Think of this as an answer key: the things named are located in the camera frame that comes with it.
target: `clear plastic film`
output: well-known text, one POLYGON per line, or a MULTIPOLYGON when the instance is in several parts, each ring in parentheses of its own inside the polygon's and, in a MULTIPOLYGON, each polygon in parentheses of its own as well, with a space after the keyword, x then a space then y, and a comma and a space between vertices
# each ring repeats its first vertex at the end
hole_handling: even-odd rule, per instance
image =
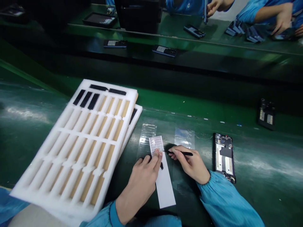
POLYGON ((195 149, 195 131, 176 127, 175 144, 183 145, 189 149, 195 149))

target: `black tray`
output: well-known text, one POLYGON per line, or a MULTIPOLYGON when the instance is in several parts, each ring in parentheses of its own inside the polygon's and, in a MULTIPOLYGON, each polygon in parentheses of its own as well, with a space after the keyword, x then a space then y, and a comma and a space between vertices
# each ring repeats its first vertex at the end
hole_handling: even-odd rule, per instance
POLYGON ((83 23, 86 25, 104 28, 111 28, 113 24, 116 23, 116 21, 117 16, 100 13, 91 13, 83 19, 83 23), (111 19, 111 21, 109 23, 101 23, 101 21, 104 21, 106 19, 111 19))

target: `circuit board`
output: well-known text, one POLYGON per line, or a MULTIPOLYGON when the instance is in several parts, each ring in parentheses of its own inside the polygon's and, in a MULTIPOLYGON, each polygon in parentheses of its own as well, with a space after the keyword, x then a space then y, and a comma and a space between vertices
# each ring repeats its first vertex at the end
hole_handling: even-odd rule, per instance
POLYGON ((215 171, 223 174, 231 183, 236 183, 234 170, 233 139, 214 133, 215 171))

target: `small black component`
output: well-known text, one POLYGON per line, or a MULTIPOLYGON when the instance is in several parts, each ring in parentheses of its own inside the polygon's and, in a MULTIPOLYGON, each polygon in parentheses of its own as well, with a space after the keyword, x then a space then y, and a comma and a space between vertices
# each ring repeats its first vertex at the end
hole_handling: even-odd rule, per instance
POLYGON ((116 94, 119 94, 119 95, 126 95, 125 91, 120 91, 120 90, 116 90, 116 89, 113 89, 113 88, 110 88, 109 92, 116 93, 116 94))
POLYGON ((102 87, 102 86, 94 85, 94 84, 91 84, 91 85, 89 86, 89 88, 93 88, 93 89, 97 89, 97 90, 102 90, 102 91, 108 90, 106 87, 102 87))
POLYGON ((134 108, 133 113, 132 113, 132 117, 130 118, 130 122, 129 122, 129 124, 132 122, 132 120, 133 120, 134 116, 136 115, 136 112, 137 112, 137 109, 136 109, 136 108, 134 108))
POLYGON ((86 94, 86 96, 84 97, 84 99, 83 99, 83 101, 82 101, 80 107, 84 108, 84 107, 86 106, 87 101, 89 100, 89 98, 91 97, 91 95, 92 95, 92 92, 90 92, 90 91, 87 92, 87 94, 86 94))
POLYGON ((88 105, 88 109, 92 110, 94 107, 95 107, 95 104, 99 98, 100 94, 94 94, 92 100, 91 100, 91 103, 88 105))
POLYGON ((78 105, 78 103, 79 103, 80 99, 82 98, 84 92, 85 92, 84 89, 82 89, 82 90, 79 92, 78 96, 76 97, 76 99, 75 99, 75 101, 74 101, 74 103, 73 103, 74 105, 76 105, 76 106, 78 105))
POLYGON ((114 15, 115 14, 115 8, 114 7, 108 7, 106 13, 107 13, 107 15, 114 15))
POLYGON ((272 131, 275 130, 276 109, 273 102, 267 102, 265 99, 260 99, 257 123, 272 131))

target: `person's right hand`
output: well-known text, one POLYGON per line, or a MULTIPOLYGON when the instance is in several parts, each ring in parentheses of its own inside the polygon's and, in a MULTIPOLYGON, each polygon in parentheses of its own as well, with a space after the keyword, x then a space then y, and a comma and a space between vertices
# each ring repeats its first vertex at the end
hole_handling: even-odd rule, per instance
POLYGON ((209 181, 211 175, 204 165, 200 154, 196 150, 188 149, 180 145, 172 147, 169 149, 169 151, 173 152, 173 154, 169 154, 169 156, 171 156, 171 158, 174 160, 178 159, 182 165, 184 172, 192 179, 194 179, 199 184, 206 184, 209 181), (184 156, 181 151, 190 152, 193 154, 193 156, 184 156))
POLYGON ((277 15, 277 24, 276 28, 272 32, 272 35, 279 35, 286 29, 291 26, 291 18, 293 14, 293 4, 292 3, 284 3, 281 4, 281 11, 277 15))

